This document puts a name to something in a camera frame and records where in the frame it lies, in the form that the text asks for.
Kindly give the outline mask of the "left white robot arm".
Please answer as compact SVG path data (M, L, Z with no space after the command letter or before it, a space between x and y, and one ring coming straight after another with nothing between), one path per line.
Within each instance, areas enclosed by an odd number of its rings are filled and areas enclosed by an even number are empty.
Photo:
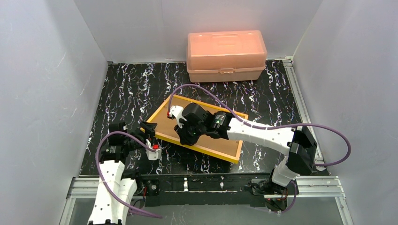
M128 133L125 122L109 125L108 134L100 141L95 153L99 183L89 225L124 225L129 214L161 218L131 204L137 191L145 186L137 170L126 170L129 153L143 147L149 159L160 158L161 150L153 143L157 123L140 122Z

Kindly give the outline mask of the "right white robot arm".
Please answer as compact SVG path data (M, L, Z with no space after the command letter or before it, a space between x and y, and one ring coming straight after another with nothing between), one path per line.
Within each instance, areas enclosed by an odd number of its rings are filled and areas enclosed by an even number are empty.
M196 103L173 105L167 116L176 120L174 130L182 145L193 146L198 139L245 141L265 146L284 155L267 181L252 183L258 189L285 188L300 175L312 174L317 142L306 126L276 128L245 120L225 111L211 113Z

